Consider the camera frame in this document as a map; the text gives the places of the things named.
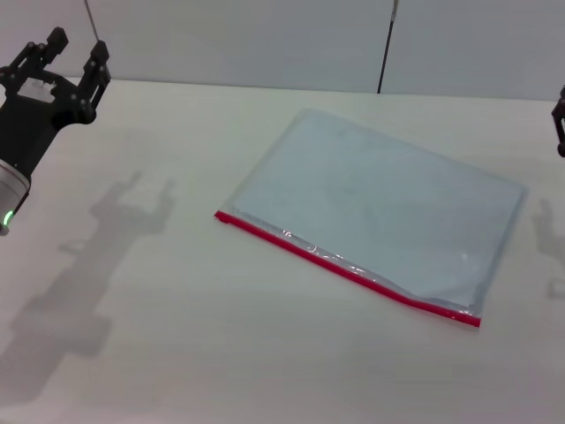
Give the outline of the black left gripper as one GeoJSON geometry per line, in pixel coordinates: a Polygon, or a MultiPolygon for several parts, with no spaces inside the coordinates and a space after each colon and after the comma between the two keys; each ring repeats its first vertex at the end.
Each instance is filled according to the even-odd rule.
{"type": "Polygon", "coordinates": [[[16,58],[1,68],[5,102],[1,106],[1,160],[24,176],[33,174],[57,134],[68,125],[91,124],[96,109],[110,83],[107,67],[109,51],[98,41],[75,86],[45,68],[68,44],[66,32],[56,26],[45,42],[29,42],[16,58]],[[19,93],[28,79],[53,84],[52,102],[19,93]]]}

